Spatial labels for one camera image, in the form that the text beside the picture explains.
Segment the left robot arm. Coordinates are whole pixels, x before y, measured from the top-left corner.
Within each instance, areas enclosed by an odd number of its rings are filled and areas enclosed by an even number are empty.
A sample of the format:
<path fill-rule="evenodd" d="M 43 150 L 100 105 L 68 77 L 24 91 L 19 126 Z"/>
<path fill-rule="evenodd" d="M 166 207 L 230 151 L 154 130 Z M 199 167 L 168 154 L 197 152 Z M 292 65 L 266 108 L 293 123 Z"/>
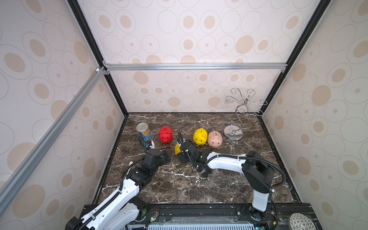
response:
<path fill-rule="evenodd" d="M 66 230 L 119 230 L 138 217 L 140 208 L 129 201 L 152 181 L 160 166 L 170 162 L 167 150 L 156 149 L 152 141 L 144 141 L 142 137 L 139 141 L 144 155 L 126 169 L 119 187 L 80 219 L 70 219 Z"/>

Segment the perforated metal mesh dome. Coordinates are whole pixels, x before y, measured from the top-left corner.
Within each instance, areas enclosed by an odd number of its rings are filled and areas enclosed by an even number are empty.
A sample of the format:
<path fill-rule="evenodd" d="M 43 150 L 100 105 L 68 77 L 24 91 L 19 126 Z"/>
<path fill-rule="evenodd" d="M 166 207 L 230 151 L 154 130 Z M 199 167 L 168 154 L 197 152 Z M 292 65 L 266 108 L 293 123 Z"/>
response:
<path fill-rule="evenodd" d="M 317 230 L 312 220 L 301 213 L 293 213 L 288 224 L 290 230 Z"/>

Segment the yellow piggy bank front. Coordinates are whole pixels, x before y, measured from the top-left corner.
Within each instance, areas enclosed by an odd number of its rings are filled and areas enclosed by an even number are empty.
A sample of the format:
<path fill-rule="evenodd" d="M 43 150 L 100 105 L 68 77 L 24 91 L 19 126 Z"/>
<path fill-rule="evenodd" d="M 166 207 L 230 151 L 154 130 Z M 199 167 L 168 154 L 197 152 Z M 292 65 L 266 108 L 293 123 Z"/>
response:
<path fill-rule="evenodd" d="M 199 128 L 194 132 L 193 140 L 197 145 L 204 145 L 207 142 L 208 133 L 205 129 Z"/>

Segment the horizontal aluminium rail back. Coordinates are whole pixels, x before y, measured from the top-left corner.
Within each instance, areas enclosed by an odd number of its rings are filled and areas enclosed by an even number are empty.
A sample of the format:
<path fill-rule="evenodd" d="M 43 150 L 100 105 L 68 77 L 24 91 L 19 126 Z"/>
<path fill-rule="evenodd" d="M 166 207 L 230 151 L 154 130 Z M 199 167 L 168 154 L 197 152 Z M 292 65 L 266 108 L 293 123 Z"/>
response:
<path fill-rule="evenodd" d="M 210 71 L 210 70 L 285 70 L 286 63 L 192 63 L 192 64 L 110 64 L 98 70 L 110 71 Z"/>

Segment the pink piggy bank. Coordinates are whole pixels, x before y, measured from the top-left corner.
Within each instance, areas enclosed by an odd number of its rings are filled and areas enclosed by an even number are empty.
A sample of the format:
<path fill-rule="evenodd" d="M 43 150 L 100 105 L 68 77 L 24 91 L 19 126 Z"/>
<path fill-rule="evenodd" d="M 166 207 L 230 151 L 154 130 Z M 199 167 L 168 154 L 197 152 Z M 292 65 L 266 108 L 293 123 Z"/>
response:
<path fill-rule="evenodd" d="M 222 145 L 222 135 L 218 131 L 212 131 L 208 134 L 208 145 L 213 148 L 219 148 Z"/>

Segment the diagonal aluminium rail left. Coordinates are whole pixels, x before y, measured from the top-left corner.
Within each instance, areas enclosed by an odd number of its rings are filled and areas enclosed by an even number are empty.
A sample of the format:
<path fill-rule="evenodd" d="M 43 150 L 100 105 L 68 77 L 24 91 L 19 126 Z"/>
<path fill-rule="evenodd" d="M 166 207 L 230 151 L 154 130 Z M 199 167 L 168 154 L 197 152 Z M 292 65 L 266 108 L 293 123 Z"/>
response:
<path fill-rule="evenodd" d="M 77 109 L 80 108 L 81 104 L 105 72 L 106 67 L 104 66 L 99 67 L 98 71 L 95 71 L 67 107 L 62 111 L 60 116 L 48 129 L 41 140 L 35 145 L 29 155 L 23 160 L 17 170 L 12 174 L 10 180 L 1 191 L 1 215 L 3 215 L 7 210 L 20 189 L 24 186 L 25 182 L 39 165 L 53 143 L 56 141 L 57 137 L 64 130 Z"/>

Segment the yellow piggy bank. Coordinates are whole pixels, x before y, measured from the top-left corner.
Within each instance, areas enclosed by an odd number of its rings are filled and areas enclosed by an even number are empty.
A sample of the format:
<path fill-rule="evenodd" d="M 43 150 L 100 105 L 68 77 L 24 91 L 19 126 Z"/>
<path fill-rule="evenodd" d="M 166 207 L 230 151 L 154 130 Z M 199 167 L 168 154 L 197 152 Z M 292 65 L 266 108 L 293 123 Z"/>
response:
<path fill-rule="evenodd" d="M 193 140 L 197 145 L 204 145 L 207 142 L 208 133 L 205 129 L 199 128 L 194 132 Z"/>
<path fill-rule="evenodd" d="M 175 148 L 174 148 L 174 153 L 175 153 L 175 155 L 178 155 L 178 154 L 180 154 L 182 151 L 180 150 L 180 146 L 179 146 L 179 144 L 177 143 L 176 145 L 175 145 Z"/>

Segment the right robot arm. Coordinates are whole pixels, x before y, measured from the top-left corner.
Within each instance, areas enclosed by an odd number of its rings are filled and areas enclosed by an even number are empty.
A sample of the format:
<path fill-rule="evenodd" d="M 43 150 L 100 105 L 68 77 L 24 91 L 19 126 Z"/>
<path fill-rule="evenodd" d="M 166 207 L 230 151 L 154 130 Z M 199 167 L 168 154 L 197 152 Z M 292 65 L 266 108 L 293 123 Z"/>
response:
<path fill-rule="evenodd" d="M 242 155 L 199 151 L 193 142 L 181 138 L 177 140 L 177 146 L 180 161 L 191 162 L 204 175 L 211 174 L 214 169 L 243 174 L 253 189 L 252 211 L 265 212 L 275 188 L 286 183 L 284 171 L 255 151 Z"/>

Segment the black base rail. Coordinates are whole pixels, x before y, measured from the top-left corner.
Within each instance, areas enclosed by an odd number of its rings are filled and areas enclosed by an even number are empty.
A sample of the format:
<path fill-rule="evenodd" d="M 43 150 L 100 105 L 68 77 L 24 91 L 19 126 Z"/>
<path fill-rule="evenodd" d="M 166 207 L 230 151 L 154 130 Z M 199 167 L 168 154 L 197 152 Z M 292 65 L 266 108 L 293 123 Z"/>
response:
<path fill-rule="evenodd" d="M 126 204 L 104 225 L 100 213 L 86 230 L 291 230 L 293 214 L 303 214 L 322 229 L 310 204 L 270 204 L 260 220 L 251 217 L 249 204 Z"/>

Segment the yellow piggy bank back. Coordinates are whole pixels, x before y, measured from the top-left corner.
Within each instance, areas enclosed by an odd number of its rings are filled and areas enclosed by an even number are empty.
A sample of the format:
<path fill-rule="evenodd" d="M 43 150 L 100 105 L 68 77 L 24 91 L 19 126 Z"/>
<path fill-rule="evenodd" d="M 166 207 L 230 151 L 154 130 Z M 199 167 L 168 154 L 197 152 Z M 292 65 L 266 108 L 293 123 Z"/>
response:
<path fill-rule="evenodd" d="M 175 148 L 174 148 L 174 153 L 175 153 L 175 155 L 178 155 L 178 154 L 180 154 L 182 151 L 180 150 L 180 146 L 179 146 L 179 144 L 177 143 L 176 145 L 175 145 Z"/>

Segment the red piggy bank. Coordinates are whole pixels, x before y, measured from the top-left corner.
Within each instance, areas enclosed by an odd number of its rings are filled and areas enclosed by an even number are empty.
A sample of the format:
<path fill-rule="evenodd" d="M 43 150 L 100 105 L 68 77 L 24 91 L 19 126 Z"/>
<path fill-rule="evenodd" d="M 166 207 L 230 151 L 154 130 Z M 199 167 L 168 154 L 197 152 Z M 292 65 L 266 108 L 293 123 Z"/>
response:
<path fill-rule="evenodd" d="M 159 131 L 159 140 L 162 143 L 171 143 L 173 139 L 173 132 L 172 129 L 168 126 L 164 126 Z"/>

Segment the blue labelled tin can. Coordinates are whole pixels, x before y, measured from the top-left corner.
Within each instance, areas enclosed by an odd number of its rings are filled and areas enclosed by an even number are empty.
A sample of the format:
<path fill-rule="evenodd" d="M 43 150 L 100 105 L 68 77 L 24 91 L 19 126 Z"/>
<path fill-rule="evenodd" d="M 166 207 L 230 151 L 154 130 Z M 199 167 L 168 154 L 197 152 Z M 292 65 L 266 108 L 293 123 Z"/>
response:
<path fill-rule="evenodd" d="M 136 130 L 144 138 L 145 141 L 151 140 L 151 132 L 150 132 L 148 124 L 139 123 L 136 126 Z"/>

